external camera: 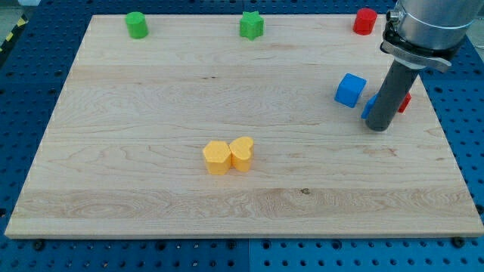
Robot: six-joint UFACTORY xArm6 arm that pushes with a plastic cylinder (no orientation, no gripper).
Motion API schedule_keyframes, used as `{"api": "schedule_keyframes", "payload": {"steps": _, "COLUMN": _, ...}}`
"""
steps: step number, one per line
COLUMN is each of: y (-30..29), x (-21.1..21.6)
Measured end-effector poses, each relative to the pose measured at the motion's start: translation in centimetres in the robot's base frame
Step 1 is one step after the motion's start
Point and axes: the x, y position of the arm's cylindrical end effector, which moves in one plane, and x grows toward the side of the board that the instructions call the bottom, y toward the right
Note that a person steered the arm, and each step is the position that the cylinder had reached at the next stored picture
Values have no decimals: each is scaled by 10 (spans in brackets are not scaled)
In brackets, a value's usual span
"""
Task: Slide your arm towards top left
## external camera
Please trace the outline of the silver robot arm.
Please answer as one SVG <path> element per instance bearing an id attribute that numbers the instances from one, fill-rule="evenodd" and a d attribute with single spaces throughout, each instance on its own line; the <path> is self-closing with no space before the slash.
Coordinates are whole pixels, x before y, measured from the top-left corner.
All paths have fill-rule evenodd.
<path id="1" fill-rule="evenodd" d="M 483 0 L 398 0 L 380 49 L 413 70 L 444 73 L 482 7 Z"/>

